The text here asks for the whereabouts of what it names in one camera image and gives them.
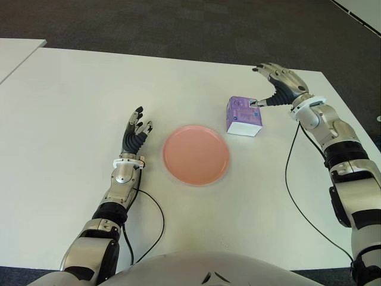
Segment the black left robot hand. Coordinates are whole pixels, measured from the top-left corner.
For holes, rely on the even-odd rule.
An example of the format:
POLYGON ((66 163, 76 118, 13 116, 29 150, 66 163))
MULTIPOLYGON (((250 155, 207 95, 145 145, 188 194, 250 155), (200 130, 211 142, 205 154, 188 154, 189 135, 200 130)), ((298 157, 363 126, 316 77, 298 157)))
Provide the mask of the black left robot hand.
POLYGON ((138 107, 130 116, 122 139, 122 153, 130 153, 136 155, 140 148, 144 145, 148 135, 152 132, 152 121, 143 123, 140 121, 142 117, 143 107, 138 107))

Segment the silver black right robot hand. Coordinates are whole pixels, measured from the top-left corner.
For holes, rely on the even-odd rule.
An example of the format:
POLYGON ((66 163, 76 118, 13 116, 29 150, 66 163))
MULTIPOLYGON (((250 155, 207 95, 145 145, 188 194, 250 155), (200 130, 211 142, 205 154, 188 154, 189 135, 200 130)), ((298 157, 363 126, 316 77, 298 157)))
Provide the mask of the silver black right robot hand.
POLYGON ((309 93, 307 84, 292 70, 275 63, 257 64, 252 71, 264 76, 275 88, 275 93, 256 101, 258 107, 290 105, 296 98, 309 93))

